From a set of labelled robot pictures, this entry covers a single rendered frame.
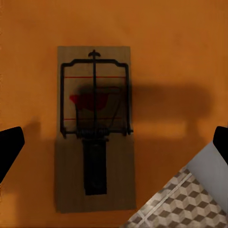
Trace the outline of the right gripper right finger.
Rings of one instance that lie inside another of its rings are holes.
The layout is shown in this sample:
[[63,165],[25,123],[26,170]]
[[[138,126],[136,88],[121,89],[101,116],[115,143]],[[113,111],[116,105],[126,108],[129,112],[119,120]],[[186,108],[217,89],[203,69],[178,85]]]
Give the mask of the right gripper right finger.
[[228,127],[218,126],[213,137],[213,144],[228,164]]

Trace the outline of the mousetrap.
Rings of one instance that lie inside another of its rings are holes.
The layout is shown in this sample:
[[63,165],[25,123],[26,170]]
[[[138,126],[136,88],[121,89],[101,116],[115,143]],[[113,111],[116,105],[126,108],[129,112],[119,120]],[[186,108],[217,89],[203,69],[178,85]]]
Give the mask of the mousetrap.
[[56,214],[128,209],[136,209],[130,46],[58,46]]

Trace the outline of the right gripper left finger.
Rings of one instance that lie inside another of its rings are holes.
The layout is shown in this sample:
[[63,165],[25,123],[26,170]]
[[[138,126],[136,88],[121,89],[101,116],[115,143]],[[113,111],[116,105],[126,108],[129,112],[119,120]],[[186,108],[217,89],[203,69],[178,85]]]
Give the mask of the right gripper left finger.
[[0,132],[0,183],[25,144],[20,126]]

